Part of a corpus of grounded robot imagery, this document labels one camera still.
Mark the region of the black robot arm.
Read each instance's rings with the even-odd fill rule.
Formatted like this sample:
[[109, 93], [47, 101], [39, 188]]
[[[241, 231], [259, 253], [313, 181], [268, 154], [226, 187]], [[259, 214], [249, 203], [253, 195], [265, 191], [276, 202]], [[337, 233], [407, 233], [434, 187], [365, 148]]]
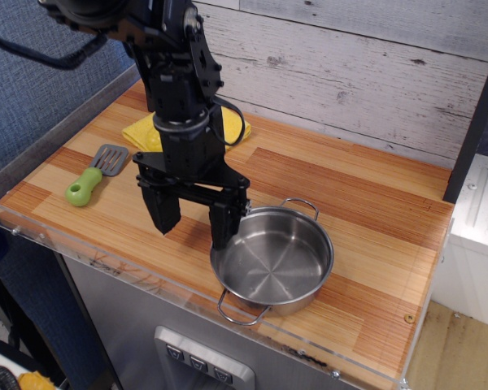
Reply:
[[46, 1], [69, 28], [121, 41], [134, 59], [159, 134], [159, 152], [139, 152], [138, 184], [156, 228], [180, 221], [180, 200], [209, 209], [212, 245], [223, 249], [249, 209], [250, 182], [224, 160], [221, 67], [190, 1]]

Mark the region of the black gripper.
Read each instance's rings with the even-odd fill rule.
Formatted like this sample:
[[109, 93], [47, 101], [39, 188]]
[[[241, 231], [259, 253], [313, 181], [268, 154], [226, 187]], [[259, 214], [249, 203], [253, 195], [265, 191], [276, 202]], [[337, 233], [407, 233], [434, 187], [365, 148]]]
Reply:
[[224, 161], [227, 148], [242, 141], [250, 125], [242, 112], [231, 106], [242, 121], [234, 143], [224, 139], [222, 108], [210, 106], [187, 122], [166, 121], [154, 113], [162, 152], [138, 150], [138, 186], [154, 226], [164, 235], [181, 220], [179, 198], [209, 206], [212, 246], [224, 249], [238, 233], [241, 217], [247, 214], [249, 180]]

